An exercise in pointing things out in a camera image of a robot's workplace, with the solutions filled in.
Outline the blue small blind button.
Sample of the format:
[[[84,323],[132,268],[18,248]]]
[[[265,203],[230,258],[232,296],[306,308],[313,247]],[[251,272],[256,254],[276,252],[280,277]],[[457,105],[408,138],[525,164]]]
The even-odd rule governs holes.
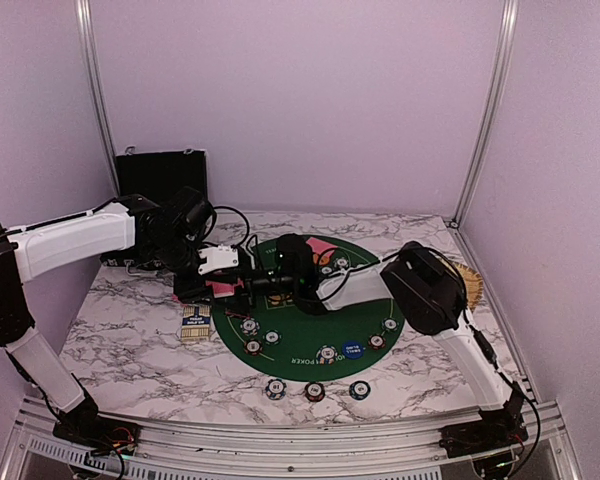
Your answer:
[[[357,341],[347,341],[341,346],[341,354],[350,360],[358,360],[364,356],[365,347]]]

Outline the black red triangle marker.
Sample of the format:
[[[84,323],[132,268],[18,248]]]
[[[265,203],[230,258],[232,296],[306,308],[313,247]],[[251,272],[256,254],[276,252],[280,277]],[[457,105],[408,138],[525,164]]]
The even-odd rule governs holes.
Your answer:
[[[245,315],[237,312],[232,312],[229,310],[225,310],[224,315],[230,319],[237,319],[239,321],[251,320],[252,317],[250,315]]]

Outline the red back card deck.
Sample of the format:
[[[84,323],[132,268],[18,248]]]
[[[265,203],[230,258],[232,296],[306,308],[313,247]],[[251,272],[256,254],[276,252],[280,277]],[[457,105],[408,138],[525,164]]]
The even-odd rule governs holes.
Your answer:
[[[210,296],[213,299],[224,299],[239,296],[243,293],[244,283],[238,280],[236,283],[222,283],[206,280],[205,285],[210,289]]]

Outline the aluminium front rail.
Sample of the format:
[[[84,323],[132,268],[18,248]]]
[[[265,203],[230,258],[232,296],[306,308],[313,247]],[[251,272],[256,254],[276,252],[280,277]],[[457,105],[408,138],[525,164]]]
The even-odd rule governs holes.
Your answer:
[[[477,459],[451,459],[440,430],[476,419],[471,409],[362,424],[226,425],[134,418],[137,449],[124,461],[129,479],[471,479]],[[84,462],[87,448],[53,436],[44,403],[27,397],[0,464],[0,479],[68,478],[73,467],[115,476],[111,458]]]

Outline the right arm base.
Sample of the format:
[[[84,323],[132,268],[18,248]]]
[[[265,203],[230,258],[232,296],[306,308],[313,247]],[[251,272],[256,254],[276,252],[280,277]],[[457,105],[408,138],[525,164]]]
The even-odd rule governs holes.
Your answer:
[[[457,458],[526,441],[529,434],[521,413],[524,403],[524,395],[514,389],[501,409],[480,410],[479,420],[441,428],[439,446],[449,458]]]

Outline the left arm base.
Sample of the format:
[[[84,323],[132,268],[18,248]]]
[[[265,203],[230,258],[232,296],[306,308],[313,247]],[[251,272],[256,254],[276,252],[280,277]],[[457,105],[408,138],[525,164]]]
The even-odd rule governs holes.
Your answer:
[[[110,450],[131,454],[137,446],[140,427],[133,422],[102,416],[95,400],[81,388],[83,401],[73,410],[59,410],[53,427],[56,438],[91,447],[95,455]]]

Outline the right aluminium frame post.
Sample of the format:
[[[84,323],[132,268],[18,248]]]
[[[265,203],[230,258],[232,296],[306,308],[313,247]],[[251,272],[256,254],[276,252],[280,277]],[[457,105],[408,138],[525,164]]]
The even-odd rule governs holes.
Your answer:
[[[503,99],[513,54],[519,4],[520,2],[518,0],[506,0],[503,2],[501,24],[486,102],[467,175],[452,217],[452,223],[457,229],[463,225],[468,216],[471,202],[475,195],[480,174],[486,160],[492,130]]]

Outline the teal chip stack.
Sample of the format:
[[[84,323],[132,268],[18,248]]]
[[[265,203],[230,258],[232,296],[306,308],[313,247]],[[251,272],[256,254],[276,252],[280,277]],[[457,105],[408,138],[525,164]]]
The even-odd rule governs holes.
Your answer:
[[[356,380],[349,385],[349,395],[356,401],[366,399],[371,393],[371,386],[364,380]]]

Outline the brown chip stack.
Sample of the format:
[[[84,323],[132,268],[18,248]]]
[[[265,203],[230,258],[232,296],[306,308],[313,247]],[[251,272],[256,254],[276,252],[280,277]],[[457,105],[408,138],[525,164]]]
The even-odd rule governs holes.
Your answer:
[[[325,387],[321,382],[309,382],[304,387],[304,394],[310,402],[320,402],[325,397]]]

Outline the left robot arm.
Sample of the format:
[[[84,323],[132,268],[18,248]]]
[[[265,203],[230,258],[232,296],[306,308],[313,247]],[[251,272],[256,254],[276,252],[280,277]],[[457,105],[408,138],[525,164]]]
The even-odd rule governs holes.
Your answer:
[[[192,273],[213,216],[205,196],[185,187],[162,204],[132,194],[30,225],[0,224],[0,348],[54,406],[70,412],[66,426],[82,443],[99,444],[106,423],[84,406],[86,393],[39,329],[30,289],[73,265],[129,249],[174,273]]]

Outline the blue white chip stack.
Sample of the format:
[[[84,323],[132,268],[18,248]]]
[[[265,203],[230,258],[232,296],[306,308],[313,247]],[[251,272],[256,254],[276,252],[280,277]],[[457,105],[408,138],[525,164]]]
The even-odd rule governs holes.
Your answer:
[[[264,389],[266,397],[270,400],[277,401],[286,395],[286,383],[280,378],[270,379]]]

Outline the black poker chip case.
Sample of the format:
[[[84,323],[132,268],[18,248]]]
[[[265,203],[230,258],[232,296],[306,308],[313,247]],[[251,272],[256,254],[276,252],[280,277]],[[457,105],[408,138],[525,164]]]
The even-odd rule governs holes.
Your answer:
[[[133,247],[100,255],[102,264],[176,273],[198,270],[198,250],[214,217],[202,150],[139,153],[116,158],[120,193],[136,214]]]

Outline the aluminium frame post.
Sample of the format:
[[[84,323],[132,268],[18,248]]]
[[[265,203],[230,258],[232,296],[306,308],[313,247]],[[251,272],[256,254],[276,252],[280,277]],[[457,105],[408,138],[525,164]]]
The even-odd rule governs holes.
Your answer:
[[[99,136],[113,188],[118,190],[118,176],[115,166],[116,152],[107,115],[105,96],[98,64],[96,38],[91,14],[91,2],[88,0],[76,0],[75,7],[90,96],[94,107]]]
[[[475,195],[480,174],[486,160],[492,130],[503,99],[513,54],[519,4],[520,2],[518,0],[506,0],[503,2],[501,24],[486,102],[467,175],[452,217],[452,223],[457,229],[463,225],[468,216],[471,202]]]

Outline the left aluminium frame post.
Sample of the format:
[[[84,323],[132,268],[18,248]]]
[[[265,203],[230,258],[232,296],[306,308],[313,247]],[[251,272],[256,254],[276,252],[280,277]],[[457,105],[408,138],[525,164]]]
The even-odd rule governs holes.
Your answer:
[[[76,0],[75,7],[90,96],[94,107],[99,136],[113,188],[118,190],[118,176],[115,166],[116,152],[107,115],[105,96],[98,64],[96,38],[91,14],[91,2],[88,0]]]

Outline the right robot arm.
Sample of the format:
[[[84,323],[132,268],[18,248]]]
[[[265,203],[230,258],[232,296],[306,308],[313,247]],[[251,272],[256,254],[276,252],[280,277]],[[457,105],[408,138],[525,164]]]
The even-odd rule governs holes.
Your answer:
[[[501,371],[497,354],[474,325],[468,288],[458,269],[442,253],[416,241],[367,265],[323,273],[309,263],[309,247],[297,235],[285,235],[273,269],[244,269],[236,294],[253,302],[258,296],[287,294],[301,311],[326,315],[351,306],[391,300],[408,325],[431,337],[455,362],[483,412],[475,438],[495,448],[514,431],[503,410],[512,402],[513,383]]]

